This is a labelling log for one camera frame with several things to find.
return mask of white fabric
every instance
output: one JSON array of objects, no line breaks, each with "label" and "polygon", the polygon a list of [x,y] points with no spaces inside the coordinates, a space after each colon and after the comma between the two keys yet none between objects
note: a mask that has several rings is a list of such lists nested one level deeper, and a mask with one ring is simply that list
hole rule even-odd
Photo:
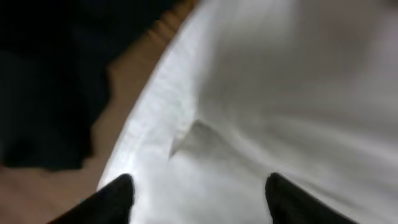
[{"label": "white fabric", "polygon": [[398,223],[398,15],[373,0],[205,1],[126,121],[99,188],[131,223],[271,223],[280,172],[360,223]]}]

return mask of black fabric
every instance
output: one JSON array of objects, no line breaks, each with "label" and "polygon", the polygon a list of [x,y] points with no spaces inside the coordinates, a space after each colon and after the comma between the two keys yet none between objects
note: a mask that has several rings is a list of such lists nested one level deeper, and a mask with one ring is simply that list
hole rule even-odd
[{"label": "black fabric", "polygon": [[173,0],[0,0],[0,161],[77,169],[109,99],[107,64]]},{"label": "black fabric", "polygon": [[50,224],[128,224],[134,185],[123,174]]},{"label": "black fabric", "polygon": [[266,182],[266,199],[273,224],[354,224],[277,173]]}]

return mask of white bedsheet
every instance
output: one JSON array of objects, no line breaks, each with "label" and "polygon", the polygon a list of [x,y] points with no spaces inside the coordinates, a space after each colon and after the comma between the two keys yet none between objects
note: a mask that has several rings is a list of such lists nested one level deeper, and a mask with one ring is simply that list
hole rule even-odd
[{"label": "white bedsheet", "polygon": [[373,0],[198,6],[128,117],[99,188],[131,223],[271,223],[280,172],[360,223],[398,223],[398,16]]}]

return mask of wooden surface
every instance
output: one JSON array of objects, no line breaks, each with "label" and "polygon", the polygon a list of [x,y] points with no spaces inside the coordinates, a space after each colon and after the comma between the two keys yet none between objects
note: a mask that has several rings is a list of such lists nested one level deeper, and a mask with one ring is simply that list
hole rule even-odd
[{"label": "wooden surface", "polygon": [[184,1],[109,65],[112,99],[93,126],[95,155],[76,171],[0,168],[0,223],[46,223],[95,192],[130,110],[182,21],[195,5]]}]

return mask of white sheet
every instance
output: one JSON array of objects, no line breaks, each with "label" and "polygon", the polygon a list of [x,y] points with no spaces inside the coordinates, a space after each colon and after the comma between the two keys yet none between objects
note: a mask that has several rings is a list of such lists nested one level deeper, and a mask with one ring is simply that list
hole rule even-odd
[{"label": "white sheet", "polygon": [[360,223],[398,223],[398,17],[373,0],[205,1],[126,121],[99,188],[131,223],[270,223],[280,172]]}]

